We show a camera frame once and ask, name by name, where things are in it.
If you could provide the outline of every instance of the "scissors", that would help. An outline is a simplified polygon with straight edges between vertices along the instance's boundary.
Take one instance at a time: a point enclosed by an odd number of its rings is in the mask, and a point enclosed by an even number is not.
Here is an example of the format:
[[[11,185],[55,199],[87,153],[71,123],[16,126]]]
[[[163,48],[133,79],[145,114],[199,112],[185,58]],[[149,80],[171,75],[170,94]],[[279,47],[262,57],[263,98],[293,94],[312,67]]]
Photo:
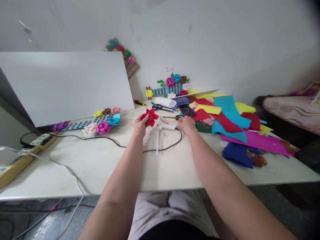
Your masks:
[[[162,105],[160,105],[160,104],[155,104],[155,103],[153,103],[153,102],[151,102],[152,103],[152,109],[154,109],[155,111],[157,111],[157,110],[163,110],[163,111],[167,111],[167,112],[174,112],[174,111],[170,111],[170,110],[167,110],[167,109],[162,109],[163,108],[163,106]]]
[[[183,115],[177,115],[177,116],[175,116],[175,117],[162,117],[161,116],[161,118],[173,118],[173,119],[175,119],[175,120],[179,120],[179,118],[182,118],[183,117]]]

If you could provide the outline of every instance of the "magenta felt sheet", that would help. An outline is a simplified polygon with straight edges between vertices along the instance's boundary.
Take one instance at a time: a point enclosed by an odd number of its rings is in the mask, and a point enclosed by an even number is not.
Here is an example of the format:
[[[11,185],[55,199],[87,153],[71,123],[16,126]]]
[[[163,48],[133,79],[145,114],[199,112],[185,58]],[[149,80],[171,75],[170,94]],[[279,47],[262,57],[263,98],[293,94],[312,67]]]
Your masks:
[[[220,134],[221,139],[224,141],[229,141],[233,143],[239,143],[242,145],[255,147],[261,150],[265,150],[268,152],[273,152],[276,154],[281,154],[285,156],[292,156],[292,154],[288,153],[284,146],[280,143],[281,139],[268,137],[264,135],[260,135],[255,132],[245,131],[248,143],[241,142],[235,138],[226,137],[223,134]]]

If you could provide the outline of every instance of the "person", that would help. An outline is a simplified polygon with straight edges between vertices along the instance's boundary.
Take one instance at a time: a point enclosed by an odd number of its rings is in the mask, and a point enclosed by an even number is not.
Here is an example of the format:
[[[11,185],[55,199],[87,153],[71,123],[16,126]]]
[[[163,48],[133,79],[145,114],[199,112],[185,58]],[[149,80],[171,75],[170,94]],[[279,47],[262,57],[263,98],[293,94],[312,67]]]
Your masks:
[[[139,193],[148,117],[135,120],[130,142],[80,240],[296,239],[207,145],[188,116],[179,119],[179,126],[189,138],[195,169],[214,206],[215,227],[196,191]]]

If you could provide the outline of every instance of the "tiled floor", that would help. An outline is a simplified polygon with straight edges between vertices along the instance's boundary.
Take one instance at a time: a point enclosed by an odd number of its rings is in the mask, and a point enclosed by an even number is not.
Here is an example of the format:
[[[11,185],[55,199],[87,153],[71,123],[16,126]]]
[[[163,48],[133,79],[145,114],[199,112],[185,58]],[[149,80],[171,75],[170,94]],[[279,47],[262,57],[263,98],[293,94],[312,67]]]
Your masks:
[[[250,190],[266,205],[266,207],[300,240],[311,239],[308,235],[312,227],[314,213],[312,211],[301,211],[292,206],[275,187],[250,187]],[[204,190],[200,193],[202,198],[208,198]],[[95,206],[99,197],[87,197],[83,204]],[[76,205],[76,198],[63,199],[59,208]],[[4,210],[23,211],[29,210],[48,210],[57,203],[58,199],[49,199],[44,202],[23,201],[0,203],[0,212]],[[80,207],[75,214],[70,227],[61,239],[77,239],[81,229],[88,219],[93,208]],[[54,240],[64,230],[73,209],[66,209],[50,213],[38,225],[24,235],[23,240],[28,239],[48,239]],[[32,226],[35,222],[45,216],[44,213],[31,214],[0,214],[0,239],[9,240],[11,236],[17,236]]]

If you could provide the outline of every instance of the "white table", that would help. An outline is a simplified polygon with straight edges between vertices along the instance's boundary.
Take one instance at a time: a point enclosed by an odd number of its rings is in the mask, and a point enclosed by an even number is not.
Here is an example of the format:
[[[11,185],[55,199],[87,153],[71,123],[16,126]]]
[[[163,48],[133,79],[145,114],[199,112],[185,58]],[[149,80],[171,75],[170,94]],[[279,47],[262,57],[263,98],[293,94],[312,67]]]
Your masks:
[[[121,113],[118,126],[112,128],[108,136],[122,146],[129,142],[133,131],[133,121],[142,114],[146,107],[139,106],[135,110]],[[176,114],[157,111],[161,116]],[[200,133],[210,147],[219,155],[223,147],[219,135]],[[81,130],[63,132],[63,135],[83,137]],[[144,150],[156,149],[155,128],[148,127]],[[160,132],[160,149],[168,147],[180,139],[177,130],[164,129]],[[117,165],[124,148],[117,147],[108,139],[80,140],[74,137],[60,138],[41,155],[59,163],[68,165],[81,179],[86,196],[100,195],[113,169]],[[147,152],[144,156],[144,170],[141,191],[167,191],[203,188],[194,168],[189,140],[183,135],[176,146],[159,152]],[[228,166],[247,186],[272,185],[284,183],[303,183],[320,181],[320,175],[309,169],[297,159],[289,159],[268,153],[264,155],[267,166],[253,169],[244,168],[225,160]],[[0,189],[0,200],[61,198],[80,196],[74,178],[64,167],[50,162],[34,160],[8,186]]]

